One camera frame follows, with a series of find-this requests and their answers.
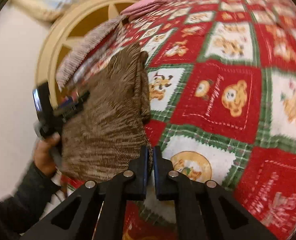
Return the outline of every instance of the metal pin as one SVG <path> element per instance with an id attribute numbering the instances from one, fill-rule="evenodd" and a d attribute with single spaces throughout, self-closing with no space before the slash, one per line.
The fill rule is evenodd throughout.
<path id="1" fill-rule="evenodd" d="M 217 186 L 217 183 L 213 180 L 209 180 L 209 181 L 207 181 L 206 185 L 207 185 L 207 187 L 214 188 Z"/>
<path id="2" fill-rule="evenodd" d="M 134 174 L 133 171 L 130 171 L 130 170 L 124 171 L 124 176 L 127 177 L 127 178 L 132 177 L 133 174 Z"/>
<path id="3" fill-rule="evenodd" d="M 172 178 L 177 177 L 178 171 L 170 171 L 170 172 L 168 172 L 168 175 L 171 176 Z"/>
<path id="4" fill-rule="evenodd" d="M 93 180 L 88 180 L 85 183 L 85 187 L 87 187 L 87 188 L 93 188 L 95 185 L 96 185 L 96 183 Z"/>

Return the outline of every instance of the dark jacket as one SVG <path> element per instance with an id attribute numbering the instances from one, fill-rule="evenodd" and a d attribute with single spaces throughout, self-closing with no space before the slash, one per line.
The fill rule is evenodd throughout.
<path id="1" fill-rule="evenodd" d="M 0 240 L 19 239 L 20 233 L 38 222 L 59 189 L 32 163 L 14 196 L 0 202 Z"/>

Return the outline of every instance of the brown folded blanket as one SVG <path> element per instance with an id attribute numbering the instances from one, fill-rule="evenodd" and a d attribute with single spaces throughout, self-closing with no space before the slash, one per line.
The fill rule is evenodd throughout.
<path id="1" fill-rule="evenodd" d="M 108 66 L 83 89 L 90 91 L 84 110 L 69 120 L 62 132 L 62 168 L 67 176 L 102 182 L 139 157 L 140 147 L 152 146 L 143 122 L 150 118 L 148 54 L 138 43 L 112 57 Z"/>

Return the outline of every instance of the human hand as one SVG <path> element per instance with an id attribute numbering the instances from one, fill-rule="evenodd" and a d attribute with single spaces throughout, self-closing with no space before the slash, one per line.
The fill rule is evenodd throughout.
<path id="1" fill-rule="evenodd" d="M 51 157 L 49 150 L 51 147 L 56 146 L 60 141 L 60 135 L 54 133 L 46 140 L 38 141 L 33 154 L 33 161 L 36 167 L 46 176 L 52 176 L 57 168 L 56 164 Z"/>

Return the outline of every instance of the bed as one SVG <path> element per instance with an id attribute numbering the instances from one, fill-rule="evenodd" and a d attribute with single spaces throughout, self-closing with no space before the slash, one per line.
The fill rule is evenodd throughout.
<path id="1" fill-rule="evenodd" d="M 108 14 L 133 2 L 107 0 Z M 48 80 L 53 106 L 67 96 L 56 86 L 56 67 L 78 40 L 69 38 L 76 24 L 67 23 L 81 22 L 87 10 L 78 21 L 67 13 L 57 22 L 40 54 L 36 83 Z M 175 170 L 215 180 L 278 239 L 288 239 L 296 229 L 294 3 L 174 0 L 125 24 L 112 50 L 133 42 L 149 54 L 151 144 Z M 144 203 L 128 203 L 123 239 L 176 239 L 174 222 L 173 205 L 160 206 L 151 190 Z"/>

